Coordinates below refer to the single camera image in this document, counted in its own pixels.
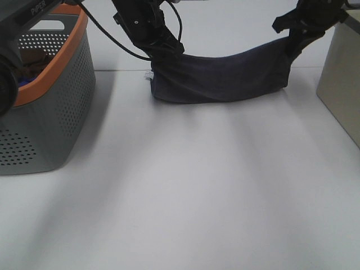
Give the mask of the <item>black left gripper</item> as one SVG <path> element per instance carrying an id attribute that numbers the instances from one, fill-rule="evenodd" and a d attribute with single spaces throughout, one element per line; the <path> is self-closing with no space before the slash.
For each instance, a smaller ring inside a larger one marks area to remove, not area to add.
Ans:
<path id="1" fill-rule="evenodd" d="M 182 22 L 179 22 L 179 34 L 175 37 L 160 8 L 164 1 L 118 0 L 112 3 L 116 8 L 115 22 L 147 57 L 178 58 L 185 52 L 181 43 Z"/>

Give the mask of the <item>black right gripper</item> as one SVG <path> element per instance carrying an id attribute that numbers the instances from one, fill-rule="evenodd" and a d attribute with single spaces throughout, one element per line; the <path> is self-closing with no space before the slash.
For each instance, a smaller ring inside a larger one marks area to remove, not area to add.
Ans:
<path id="1" fill-rule="evenodd" d="M 288 29 L 285 53 L 291 59 L 301 54 L 312 42 L 322 38 L 329 28 L 346 20 L 346 1 L 298 1 L 288 13 L 275 18 L 272 28 L 276 33 Z"/>

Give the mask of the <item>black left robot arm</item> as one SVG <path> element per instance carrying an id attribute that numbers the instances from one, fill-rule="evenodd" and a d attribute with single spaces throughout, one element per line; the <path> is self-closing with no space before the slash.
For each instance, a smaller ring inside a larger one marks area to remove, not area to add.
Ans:
<path id="1" fill-rule="evenodd" d="M 185 51 L 177 36 L 168 29 L 162 1 L 113 1 L 116 9 L 114 20 L 119 24 L 132 44 L 143 51 L 141 56 L 129 50 L 107 32 L 84 6 L 82 1 L 1 1 L 1 115 L 15 105 L 19 85 L 14 69 L 21 68 L 23 61 L 17 40 L 36 23 L 57 8 L 79 8 L 113 43 L 131 56 L 143 60 L 175 59 Z"/>

